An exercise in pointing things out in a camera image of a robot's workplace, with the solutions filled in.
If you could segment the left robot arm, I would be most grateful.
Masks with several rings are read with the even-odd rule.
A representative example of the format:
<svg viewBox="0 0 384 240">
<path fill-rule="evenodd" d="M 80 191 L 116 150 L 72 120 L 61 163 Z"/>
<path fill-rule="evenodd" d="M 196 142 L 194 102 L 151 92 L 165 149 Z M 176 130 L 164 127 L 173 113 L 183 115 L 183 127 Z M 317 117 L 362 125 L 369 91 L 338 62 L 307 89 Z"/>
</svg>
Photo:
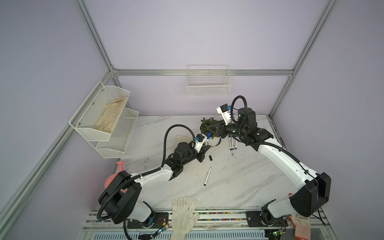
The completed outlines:
<svg viewBox="0 0 384 240">
<path fill-rule="evenodd" d="M 128 219 L 152 225 L 156 212 L 147 202 L 139 201 L 142 189 L 175 179 L 186 164 L 193 160 L 201 163 L 210 148 L 209 145 L 181 142 L 162 167 L 136 175 L 119 172 L 99 197 L 97 220 L 110 219 L 120 224 Z"/>
</svg>

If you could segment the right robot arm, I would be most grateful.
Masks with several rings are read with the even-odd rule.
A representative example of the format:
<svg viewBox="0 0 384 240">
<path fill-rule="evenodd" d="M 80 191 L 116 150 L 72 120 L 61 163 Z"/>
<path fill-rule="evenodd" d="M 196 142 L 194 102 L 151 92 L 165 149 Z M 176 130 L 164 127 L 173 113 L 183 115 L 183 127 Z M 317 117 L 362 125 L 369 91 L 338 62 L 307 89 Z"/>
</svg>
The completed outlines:
<svg viewBox="0 0 384 240">
<path fill-rule="evenodd" d="M 331 178 L 326 173 L 317 173 L 301 163 L 282 147 L 268 130 L 259 128 L 255 112 L 248 107 L 238 109 L 234 120 L 233 110 L 228 105 L 217 108 L 222 116 L 207 127 L 214 137 L 230 136 L 252 147 L 272 161 L 293 183 L 297 192 L 280 200 L 272 200 L 262 207 L 261 219 L 265 226 L 272 226 L 279 218 L 291 214 L 310 217 L 329 201 Z"/>
</svg>

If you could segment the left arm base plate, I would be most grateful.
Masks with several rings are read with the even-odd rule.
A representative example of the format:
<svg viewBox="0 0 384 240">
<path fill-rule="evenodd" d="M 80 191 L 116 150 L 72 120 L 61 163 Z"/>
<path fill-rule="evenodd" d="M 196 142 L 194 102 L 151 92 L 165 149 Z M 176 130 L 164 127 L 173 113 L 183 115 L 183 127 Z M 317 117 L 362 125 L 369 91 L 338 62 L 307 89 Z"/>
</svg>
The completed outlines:
<svg viewBox="0 0 384 240">
<path fill-rule="evenodd" d="M 144 222 L 138 220 L 127 220 L 127 229 L 159 229 L 169 221 L 169 213 L 156 212 L 151 214 Z"/>
</svg>

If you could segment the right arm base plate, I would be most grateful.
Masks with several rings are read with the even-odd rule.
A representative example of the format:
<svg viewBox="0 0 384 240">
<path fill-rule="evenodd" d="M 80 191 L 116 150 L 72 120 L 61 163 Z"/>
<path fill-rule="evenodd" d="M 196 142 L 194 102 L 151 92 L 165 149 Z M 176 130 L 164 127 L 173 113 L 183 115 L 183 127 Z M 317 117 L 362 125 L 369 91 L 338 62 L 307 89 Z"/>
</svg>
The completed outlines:
<svg viewBox="0 0 384 240">
<path fill-rule="evenodd" d="M 286 217 L 274 218 L 266 211 L 247 211 L 246 219 L 249 227 L 286 227 Z"/>
</svg>

